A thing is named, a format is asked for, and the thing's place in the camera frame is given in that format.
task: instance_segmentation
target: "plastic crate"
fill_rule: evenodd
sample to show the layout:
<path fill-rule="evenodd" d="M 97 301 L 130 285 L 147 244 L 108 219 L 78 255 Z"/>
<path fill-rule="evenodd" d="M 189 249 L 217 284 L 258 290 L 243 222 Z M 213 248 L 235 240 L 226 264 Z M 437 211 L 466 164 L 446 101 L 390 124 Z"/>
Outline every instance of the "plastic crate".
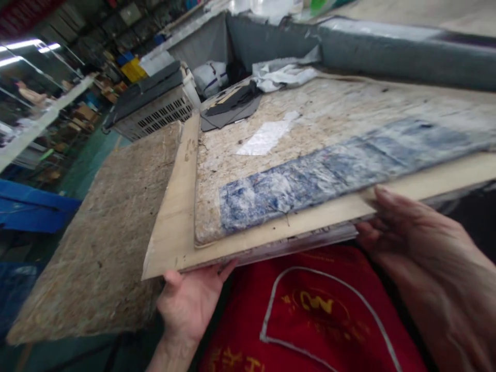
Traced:
<path fill-rule="evenodd" d="M 201 102 L 196 93 L 193 74 L 191 71 L 186 74 L 183 68 L 181 71 L 184 76 L 181 85 L 118 121 L 112 129 L 133 142 L 171 122 L 188 120 L 193 110 L 200 107 Z"/>
<path fill-rule="evenodd" d="M 0 339 L 3 341 L 45 263 L 0 262 Z"/>

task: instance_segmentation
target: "ceiling light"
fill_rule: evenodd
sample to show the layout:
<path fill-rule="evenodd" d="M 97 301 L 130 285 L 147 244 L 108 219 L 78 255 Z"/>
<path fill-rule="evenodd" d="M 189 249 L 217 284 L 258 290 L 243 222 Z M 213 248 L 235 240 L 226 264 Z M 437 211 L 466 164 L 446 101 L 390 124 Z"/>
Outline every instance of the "ceiling light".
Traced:
<path fill-rule="evenodd" d="M 42 41 L 40 39 L 20 41 L 20 42 L 14 43 L 14 44 L 6 45 L 6 46 L 0 46 L 0 52 L 4 52 L 7 49 L 14 50 L 14 49 L 25 48 L 25 47 L 28 47 L 31 45 L 38 45 L 41 43 L 42 43 Z"/>
<path fill-rule="evenodd" d="M 52 44 L 52 45 L 46 46 L 45 48 L 38 49 L 38 52 L 48 53 L 50 50 L 55 50 L 58 48 L 60 48 L 60 44 Z"/>
<path fill-rule="evenodd" d="M 24 58 L 21 57 L 21 56 L 17 56 L 17 57 L 12 57 L 12 58 L 9 58 L 9 59 L 0 60 L 0 67 L 13 64 L 13 63 L 15 63 L 17 61 L 20 61 L 22 59 L 24 59 Z"/>

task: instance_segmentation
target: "workbench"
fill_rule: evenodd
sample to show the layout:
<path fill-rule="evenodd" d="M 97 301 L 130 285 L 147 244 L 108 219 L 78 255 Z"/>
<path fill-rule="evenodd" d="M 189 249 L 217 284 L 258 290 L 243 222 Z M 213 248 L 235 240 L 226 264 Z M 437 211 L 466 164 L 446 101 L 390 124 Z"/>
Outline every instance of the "workbench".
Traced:
<path fill-rule="evenodd" d="M 93 81 L 92 77 L 85 77 L 70 92 L 55 101 L 40 117 L 25 119 L 27 128 L 6 147 L 0 149 L 0 173 L 58 118 L 61 110 L 89 89 Z"/>

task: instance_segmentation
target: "black fabric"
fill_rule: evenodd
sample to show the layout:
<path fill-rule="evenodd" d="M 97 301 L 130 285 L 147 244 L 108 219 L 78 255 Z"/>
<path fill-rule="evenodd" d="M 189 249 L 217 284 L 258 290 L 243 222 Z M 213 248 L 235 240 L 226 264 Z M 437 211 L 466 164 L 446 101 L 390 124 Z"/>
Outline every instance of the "black fabric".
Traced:
<path fill-rule="evenodd" d="M 110 129 L 114 123 L 131 115 L 169 90 L 182 84 L 181 62 L 174 61 L 155 75 L 131 85 L 119 98 L 112 115 L 104 123 Z"/>
<path fill-rule="evenodd" d="M 246 104 L 253 101 L 256 97 L 260 96 L 262 91 L 257 88 L 254 81 L 250 81 L 248 85 L 242 86 L 230 96 L 224 103 L 218 104 L 209 108 L 206 112 L 206 116 L 218 115 L 238 107 L 245 106 Z"/>
<path fill-rule="evenodd" d="M 201 113 L 201 130 L 204 132 L 208 132 L 213 129 L 221 129 L 228 124 L 253 115 L 254 112 L 258 109 L 258 105 L 260 104 L 261 99 L 262 96 L 258 96 L 253 101 L 247 103 L 245 106 L 240 106 L 234 108 L 231 111 L 218 115 L 206 116 L 206 111 L 203 111 Z"/>

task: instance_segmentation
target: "white paper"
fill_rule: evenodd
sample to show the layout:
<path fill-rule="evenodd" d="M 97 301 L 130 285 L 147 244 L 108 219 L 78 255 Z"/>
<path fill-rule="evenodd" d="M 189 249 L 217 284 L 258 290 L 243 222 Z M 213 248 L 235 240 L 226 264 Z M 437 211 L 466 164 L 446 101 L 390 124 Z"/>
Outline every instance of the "white paper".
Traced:
<path fill-rule="evenodd" d="M 281 121 L 267 121 L 255 134 L 236 152 L 237 155 L 267 155 L 272 148 L 277 146 L 279 140 L 288 133 L 293 120 L 300 117 L 297 111 L 291 111 Z"/>

